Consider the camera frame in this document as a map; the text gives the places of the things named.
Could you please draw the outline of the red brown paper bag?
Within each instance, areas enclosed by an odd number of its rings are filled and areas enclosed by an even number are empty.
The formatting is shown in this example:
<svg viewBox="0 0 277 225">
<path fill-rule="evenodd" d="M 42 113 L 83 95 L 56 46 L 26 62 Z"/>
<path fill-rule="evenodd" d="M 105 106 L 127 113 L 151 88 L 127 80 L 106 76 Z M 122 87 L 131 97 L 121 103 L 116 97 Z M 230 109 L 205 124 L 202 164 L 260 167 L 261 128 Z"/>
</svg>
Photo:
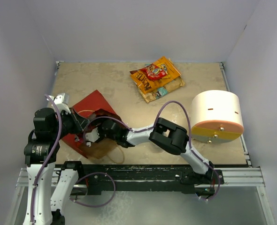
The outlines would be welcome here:
<svg viewBox="0 0 277 225">
<path fill-rule="evenodd" d="M 103 95 L 95 90 L 72 106 L 82 117 L 92 120 L 100 116 L 109 116 L 121 120 Z M 125 155 L 122 148 L 115 141 L 103 140 L 87 146 L 83 143 L 83 134 L 67 135 L 62 139 L 70 155 L 69 160 L 80 160 L 85 164 L 123 164 Z"/>
</svg>

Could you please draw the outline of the orange snack packet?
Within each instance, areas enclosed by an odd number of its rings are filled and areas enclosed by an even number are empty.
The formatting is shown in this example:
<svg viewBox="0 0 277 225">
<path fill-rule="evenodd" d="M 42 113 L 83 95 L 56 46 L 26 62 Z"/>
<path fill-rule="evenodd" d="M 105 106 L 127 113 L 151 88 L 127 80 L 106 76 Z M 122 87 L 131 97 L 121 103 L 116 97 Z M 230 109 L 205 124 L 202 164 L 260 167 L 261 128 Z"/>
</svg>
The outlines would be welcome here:
<svg viewBox="0 0 277 225">
<path fill-rule="evenodd" d="M 180 76 L 179 70 L 165 56 L 141 69 L 130 72 L 131 79 L 143 94 L 163 87 Z"/>
</svg>

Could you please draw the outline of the red rice cracker packet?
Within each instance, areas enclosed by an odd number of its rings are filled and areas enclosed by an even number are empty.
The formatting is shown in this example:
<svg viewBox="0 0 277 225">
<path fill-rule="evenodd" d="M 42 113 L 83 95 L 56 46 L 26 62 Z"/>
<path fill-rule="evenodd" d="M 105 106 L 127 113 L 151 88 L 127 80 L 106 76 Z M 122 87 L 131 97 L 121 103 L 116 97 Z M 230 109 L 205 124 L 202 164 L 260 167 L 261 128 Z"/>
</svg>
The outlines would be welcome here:
<svg viewBox="0 0 277 225">
<path fill-rule="evenodd" d="M 160 80 L 163 76 L 165 76 L 165 73 L 159 68 L 159 65 L 154 63 L 141 68 L 140 72 L 144 73 L 151 81 Z"/>
</svg>

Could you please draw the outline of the yellow candy packet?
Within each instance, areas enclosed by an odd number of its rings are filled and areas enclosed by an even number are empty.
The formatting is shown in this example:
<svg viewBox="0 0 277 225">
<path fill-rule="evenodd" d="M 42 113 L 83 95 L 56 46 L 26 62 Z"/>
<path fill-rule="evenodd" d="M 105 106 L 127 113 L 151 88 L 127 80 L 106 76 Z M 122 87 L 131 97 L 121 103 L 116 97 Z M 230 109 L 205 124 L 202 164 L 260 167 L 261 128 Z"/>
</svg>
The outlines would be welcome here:
<svg viewBox="0 0 277 225">
<path fill-rule="evenodd" d="M 163 76 L 162 79 L 168 79 L 168 78 L 170 78 L 170 75 L 168 73 L 168 69 L 166 67 L 166 64 L 164 64 L 164 63 L 160 64 L 159 68 L 165 73 L 165 76 Z"/>
</svg>

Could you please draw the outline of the yellow kettle chips bag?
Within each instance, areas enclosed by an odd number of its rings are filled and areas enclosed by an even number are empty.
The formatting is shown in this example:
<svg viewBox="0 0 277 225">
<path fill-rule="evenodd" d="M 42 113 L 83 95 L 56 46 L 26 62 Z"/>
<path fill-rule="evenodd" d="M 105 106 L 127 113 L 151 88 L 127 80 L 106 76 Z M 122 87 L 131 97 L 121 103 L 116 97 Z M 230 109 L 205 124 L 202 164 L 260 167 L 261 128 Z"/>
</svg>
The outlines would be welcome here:
<svg viewBox="0 0 277 225">
<path fill-rule="evenodd" d="M 178 78 L 172 80 L 171 82 L 167 83 L 166 85 L 157 88 L 147 94 L 144 94 L 139 88 L 138 91 L 141 94 L 141 96 L 144 98 L 144 100 L 149 103 L 152 101 L 155 101 L 159 98 L 162 98 L 163 96 L 169 94 L 172 91 L 177 90 L 180 87 L 185 86 L 185 82 L 183 79 L 179 76 Z"/>
</svg>

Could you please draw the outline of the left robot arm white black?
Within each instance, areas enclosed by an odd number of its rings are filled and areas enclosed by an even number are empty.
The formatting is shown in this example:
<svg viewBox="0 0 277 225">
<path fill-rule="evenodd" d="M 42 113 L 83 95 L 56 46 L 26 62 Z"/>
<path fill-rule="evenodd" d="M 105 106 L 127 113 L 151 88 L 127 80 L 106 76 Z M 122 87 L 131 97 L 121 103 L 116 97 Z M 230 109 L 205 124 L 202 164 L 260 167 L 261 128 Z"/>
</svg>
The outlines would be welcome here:
<svg viewBox="0 0 277 225">
<path fill-rule="evenodd" d="M 28 173 L 28 200 L 25 225 L 63 225 L 64 208 L 74 184 L 85 179 L 80 161 L 66 161 L 59 171 L 57 186 L 52 189 L 56 155 L 59 141 L 65 136 L 78 135 L 84 131 L 88 120 L 73 108 L 57 114 L 52 108 L 35 112 L 34 129 L 29 133 L 24 148 Z"/>
</svg>

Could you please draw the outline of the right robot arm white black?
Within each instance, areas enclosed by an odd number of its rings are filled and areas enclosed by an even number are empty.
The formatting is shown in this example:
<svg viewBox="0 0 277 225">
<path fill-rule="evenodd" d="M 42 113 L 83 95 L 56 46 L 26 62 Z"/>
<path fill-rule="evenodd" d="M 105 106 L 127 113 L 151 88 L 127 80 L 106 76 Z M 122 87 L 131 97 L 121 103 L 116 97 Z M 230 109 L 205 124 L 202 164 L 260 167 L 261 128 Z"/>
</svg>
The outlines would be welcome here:
<svg viewBox="0 0 277 225">
<path fill-rule="evenodd" d="M 153 125 L 138 129 L 122 127 L 119 120 L 106 118 L 97 126 L 100 140 L 115 141 L 118 145 L 129 148 L 152 142 L 165 152 L 181 156 L 191 167 L 201 183 L 209 183 L 213 177 L 213 165 L 203 157 L 190 142 L 187 130 L 164 118 L 159 118 Z"/>
</svg>

